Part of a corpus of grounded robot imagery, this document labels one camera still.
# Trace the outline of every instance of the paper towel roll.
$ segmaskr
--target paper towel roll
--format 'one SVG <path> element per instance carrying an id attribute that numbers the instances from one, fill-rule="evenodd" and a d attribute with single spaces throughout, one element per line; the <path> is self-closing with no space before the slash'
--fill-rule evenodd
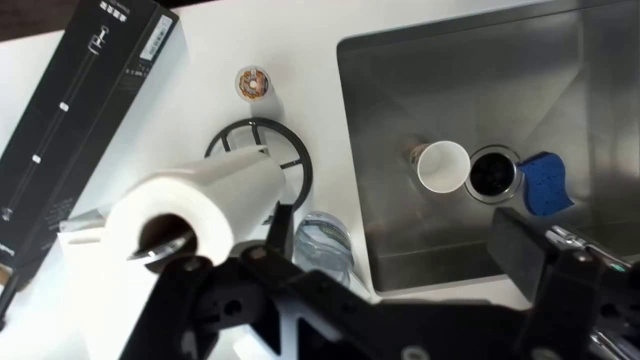
<path id="1" fill-rule="evenodd" d="M 197 233 L 197 254 L 222 264 L 274 209 L 284 171 L 258 145 L 168 167 L 136 184 L 106 219 L 106 246 L 116 257 L 134 254 L 143 230 L 160 215 L 178 215 Z"/>

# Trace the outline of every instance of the clear plastic bottle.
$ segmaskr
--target clear plastic bottle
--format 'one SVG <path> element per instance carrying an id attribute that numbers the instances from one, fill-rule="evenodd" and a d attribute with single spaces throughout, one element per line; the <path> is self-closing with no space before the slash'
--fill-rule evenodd
<path id="1" fill-rule="evenodd" d="M 327 211 L 307 213 L 294 235 L 294 261 L 351 286 L 354 256 L 341 219 Z"/>

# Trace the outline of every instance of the white cup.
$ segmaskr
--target white cup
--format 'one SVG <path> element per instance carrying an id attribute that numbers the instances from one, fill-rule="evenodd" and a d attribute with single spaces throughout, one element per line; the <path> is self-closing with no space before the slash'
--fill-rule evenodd
<path id="1" fill-rule="evenodd" d="M 459 142 L 451 139 L 414 145 L 411 161 L 420 184 L 437 193 L 459 190 L 473 169 L 468 152 Z"/>

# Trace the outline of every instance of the sink basin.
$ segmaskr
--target sink basin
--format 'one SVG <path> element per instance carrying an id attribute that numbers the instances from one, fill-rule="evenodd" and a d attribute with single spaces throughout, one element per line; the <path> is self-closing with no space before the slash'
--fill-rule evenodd
<path id="1" fill-rule="evenodd" d="M 536 3 L 348 38 L 339 45 L 373 277 L 379 292 L 498 273 L 497 205 L 561 224 L 620 256 L 640 252 L 638 2 Z M 430 193 L 407 147 L 554 152 L 575 205 L 529 213 L 523 190 L 488 203 Z"/>

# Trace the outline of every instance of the black box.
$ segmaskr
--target black box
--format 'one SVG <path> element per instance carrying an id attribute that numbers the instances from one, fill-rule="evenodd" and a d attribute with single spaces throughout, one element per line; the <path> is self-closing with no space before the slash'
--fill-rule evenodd
<path id="1" fill-rule="evenodd" d="M 0 157 L 0 264 L 27 283 L 56 240 L 178 15 L 80 0 Z"/>

